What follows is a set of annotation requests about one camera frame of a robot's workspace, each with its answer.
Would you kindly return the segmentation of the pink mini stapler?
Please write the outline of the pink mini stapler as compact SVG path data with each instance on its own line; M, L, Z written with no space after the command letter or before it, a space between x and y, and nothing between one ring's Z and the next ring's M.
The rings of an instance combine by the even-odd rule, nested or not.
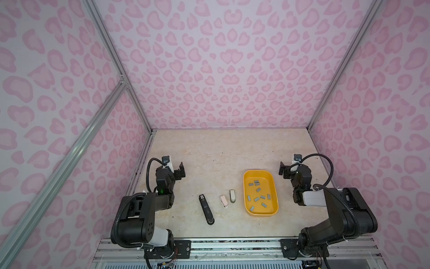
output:
M223 208L228 208L228 201L226 199L226 196L225 195L221 195L219 197L219 199L221 201L221 204L222 204Z

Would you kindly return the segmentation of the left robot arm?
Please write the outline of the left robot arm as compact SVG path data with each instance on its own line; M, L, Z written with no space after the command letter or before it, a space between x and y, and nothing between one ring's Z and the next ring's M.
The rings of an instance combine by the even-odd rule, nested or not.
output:
M155 215L172 208L175 183L184 177L183 163L176 170L161 166L156 169L156 192L124 196L111 229L112 243L127 249L143 249L148 258L173 258L176 250L172 231L157 227Z

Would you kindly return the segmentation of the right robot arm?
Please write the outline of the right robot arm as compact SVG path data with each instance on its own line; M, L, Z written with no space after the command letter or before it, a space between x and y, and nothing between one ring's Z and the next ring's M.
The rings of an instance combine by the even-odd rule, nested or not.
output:
M280 163L279 175L290 180L293 201L299 206L324 207L328 218L314 226L305 227L297 239L280 240L283 256L289 260L299 257L328 256L332 244L356 239L377 231L378 223L357 188L329 188L312 184L311 169L299 162Z

